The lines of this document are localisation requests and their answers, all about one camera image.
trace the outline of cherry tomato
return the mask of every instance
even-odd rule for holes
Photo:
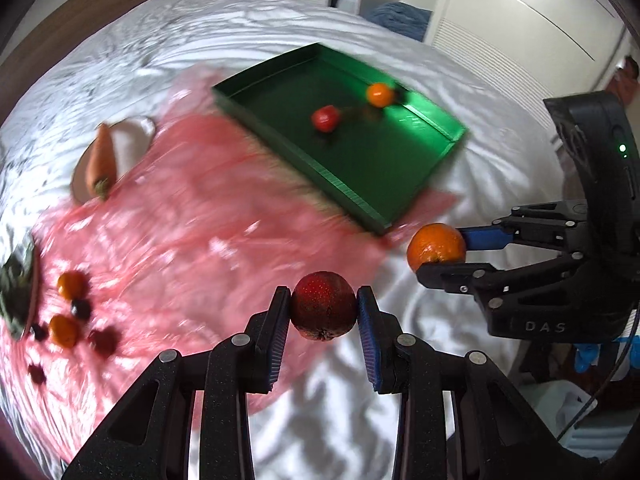
[[[330,134],[340,123],[340,112],[333,105],[323,106],[314,112],[311,122],[319,132]]]
[[[78,342],[78,324],[71,318],[56,314],[49,321],[49,335],[60,348],[73,348]]]
[[[79,270],[63,272],[58,278],[58,293],[65,300],[82,300],[87,288],[86,276]]]
[[[367,88],[367,101],[376,108],[384,108],[396,100],[395,92],[384,83],[373,83]]]

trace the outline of green leafy vegetable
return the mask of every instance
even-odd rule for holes
[[[0,316],[18,341],[24,333],[31,306],[33,239],[17,247],[0,269]]]

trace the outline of white bed sheet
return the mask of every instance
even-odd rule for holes
[[[196,62],[237,72],[316,41],[385,70],[469,127],[462,148],[431,180],[461,197],[441,221],[486,224],[512,205],[560,200],[561,168],[539,124],[435,49],[336,9],[292,0],[150,0],[47,72],[0,129],[2,257],[44,209],[68,195],[69,177],[97,121],[153,115],[174,76]],[[461,355],[481,349],[507,371],[518,343],[490,337],[470,297],[422,288],[402,253],[389,255],[372,284],[381,309],[437,350]],[[507,268],[547,254],[507,248],[470,257]],[[0,408],[44,471],[59,478],[60,460],[24,427],[1,381]],[[446,417],[451,432],[450,402]],[[352,331],[250,418],[256,476],[389,478],[397,421],[398,400],[373,393]],[[192,446],[192,478],[197,463]]]

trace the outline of cable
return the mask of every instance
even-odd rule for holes
[[[620,354],[620,356],[618,357],[618,360],[616,361],[616,364],[613,365],[613,368],[609,372],[609,375],[607,376],[606,379],[604,379],[604,382],[600,385],[598,390],[591,397],[589,397],[589,400],[587,400],[587,402],[584,403],[584,406],[581,407],[580,410],[578,410],[578,413],[574,415],[574,418],[572,418],[569,421],[569,423],[564,427],[564,430],[562,430],[560,434],[556,437],[557,442],[559,442],[560,439],[565,436],[566,432],[569,431],[573,427],[573,425],[576,422],[578,422],[578,420],[580,420],[580,417],[584,414],[584,412],[586,412],[589,409],[589,407],[593,404],[593,401],[596,400],[603,393],[604,389],[607,386],[609,386],[609,383],[611,382],[613,377],[616,375],[618,370],[620,370],[622,363],[624,362],[626,356],[629,354],[629,351],[631,350],[631,345],[636,336],[636,332],[638,331],[639,323],[640,323],[640,301],[638,301],[638,306],[636,307],[636,316],[634,317],[634,323],[631,327],[629,338],[626,340],[625,347],[622,349],[622,354]]]

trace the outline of white wardrobe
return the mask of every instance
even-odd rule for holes
[[[628,41],[607,0],[438,0],[425,38],[548,130],[542,99],[603,88]]]

